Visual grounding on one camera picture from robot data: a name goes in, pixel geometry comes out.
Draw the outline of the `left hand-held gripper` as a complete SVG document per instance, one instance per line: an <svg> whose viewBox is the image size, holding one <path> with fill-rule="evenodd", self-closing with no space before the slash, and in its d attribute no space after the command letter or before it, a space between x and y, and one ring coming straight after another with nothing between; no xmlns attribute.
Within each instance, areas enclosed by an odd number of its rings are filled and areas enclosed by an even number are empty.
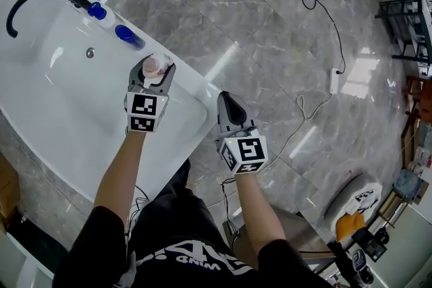
<svg viewBox="0 0 432 288"><path fill-rule="evenodd" d="M130 71L128 91L124 106L128 118L127 132L156 132L166 106L169 102L169 89L176 72L176 65L171 64L158 84L144 86L142 72L145 58L142 58Z"/></svg>

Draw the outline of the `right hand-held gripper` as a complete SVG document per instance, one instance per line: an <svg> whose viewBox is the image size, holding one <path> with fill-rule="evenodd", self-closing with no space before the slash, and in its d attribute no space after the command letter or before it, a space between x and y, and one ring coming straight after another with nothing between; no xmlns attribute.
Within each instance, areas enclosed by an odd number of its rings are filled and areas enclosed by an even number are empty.
<svg viewBox="0 0 432 288"><path fill-rule="evenodd" d="M232 175L259 172L268 161L268 151L253 110L239 96L222 91L217 97L217 123L217 151L228 171Z"/></svg>

